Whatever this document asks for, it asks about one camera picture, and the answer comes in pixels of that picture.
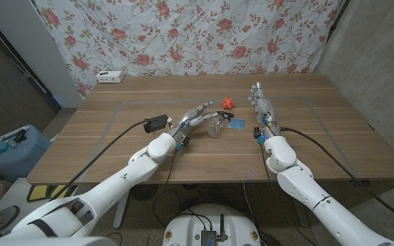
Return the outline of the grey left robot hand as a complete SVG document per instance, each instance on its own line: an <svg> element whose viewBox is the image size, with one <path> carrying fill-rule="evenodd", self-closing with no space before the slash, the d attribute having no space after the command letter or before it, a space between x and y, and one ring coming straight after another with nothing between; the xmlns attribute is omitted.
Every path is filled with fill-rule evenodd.
<svg viewBox="0 0 394 246"><path fill-rule="evenodd" d="M205 113L205 109L212 104L213 101L209 101L190 109L170 130L170 135L173 139L178 143L186 137L190 128L197 127L204 121L218 117L219 113L215 111Z"/></svg>

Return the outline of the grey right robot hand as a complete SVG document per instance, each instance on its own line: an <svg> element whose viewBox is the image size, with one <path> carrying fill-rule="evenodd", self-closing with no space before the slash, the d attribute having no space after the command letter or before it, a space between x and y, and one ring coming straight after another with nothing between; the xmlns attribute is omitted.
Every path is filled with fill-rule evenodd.
<svg viewBox="0 0 394 246"><path fill-rule="evenodd" d="M264 138L280 136L280 128L276 123L276 114L273 104L265 96L260 81L252 85L248 101L257 114L257 122Z"/></svg>

